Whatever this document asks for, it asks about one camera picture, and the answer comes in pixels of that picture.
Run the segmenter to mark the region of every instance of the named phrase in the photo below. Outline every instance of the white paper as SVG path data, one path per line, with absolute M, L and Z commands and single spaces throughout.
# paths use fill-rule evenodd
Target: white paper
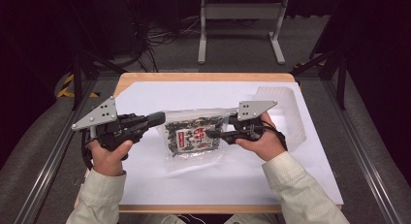
M 324 149 L 306 104 L 295 82 L 243 81 L 146 81 L 135 82 L 116 98 L 118 114 L 147 115 L 159 111 L 232 108 L 239 101 L 253 100 L 259 87 L 288 87 L 294 91 L 304 141 L 289 152 L 323 186 L 329 197 L 343 205 Z M 277 128 L 287 128 L 284 111 L 270 111 Z M 133 146 L 123 162 L 127 171 L 121 205 L 278 205 L 269 190 L 261 165 L 253 152 L 227 145 L 216 163 L 167 173 L 167 151 L 155 128 Z

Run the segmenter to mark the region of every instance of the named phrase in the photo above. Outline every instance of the seaweed package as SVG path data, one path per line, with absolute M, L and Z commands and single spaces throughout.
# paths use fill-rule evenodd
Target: seaweed package
M 168 151 L 168 169 L 181 169 L 216 162 L 223 154 L 220 139 L 206 130 L 226 131 L 234 109 L 165 112 L 166 122 L 157 127 Z

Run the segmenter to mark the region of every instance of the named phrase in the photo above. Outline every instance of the wooden table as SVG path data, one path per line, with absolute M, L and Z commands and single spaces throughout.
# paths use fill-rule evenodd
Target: wooden table
M 125 73 L 114 91 L 114 97 L 135 81 L 288 81 L 290 74 L 281 73 Z M 120 212 L 134 213 L 280 213 L 280 206 L 143 206 L 120 205 Z

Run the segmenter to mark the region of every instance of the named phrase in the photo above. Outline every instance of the hand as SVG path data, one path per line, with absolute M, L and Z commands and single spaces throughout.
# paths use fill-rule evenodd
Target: hand
M 124 175 L 121 159 L 130 151 L 133 142 L 128 140 L 115 151 L 102 148 L 97 140 L 88 144 L 93 155 L 94 171 L 104 176 Z
M 267 112 L 261 114 L 261 120 L 269 123 L 275 128 L 275 125 L 272 123 Z M 242 146 L 244 149 L 255 152 L 265 161 L 269 161 L 285 151 L 284 146 L 281 144 L 278 137 L 272 131 L 267 129 L 265 130 L 263 137 L 257 142 L 237 139 L 236 144 Z

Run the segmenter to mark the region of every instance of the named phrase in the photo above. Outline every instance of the shirt cuff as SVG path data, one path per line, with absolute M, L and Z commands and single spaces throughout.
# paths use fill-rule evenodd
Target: shirt cuff
M 88 204 L 119 203 L 123 197 L 126 175 L 103 176 L 91 169 L 79 195 Z
M 263 164 L 270 188 L 290 183 L 305 172 L 305 169 L 287 151 Z

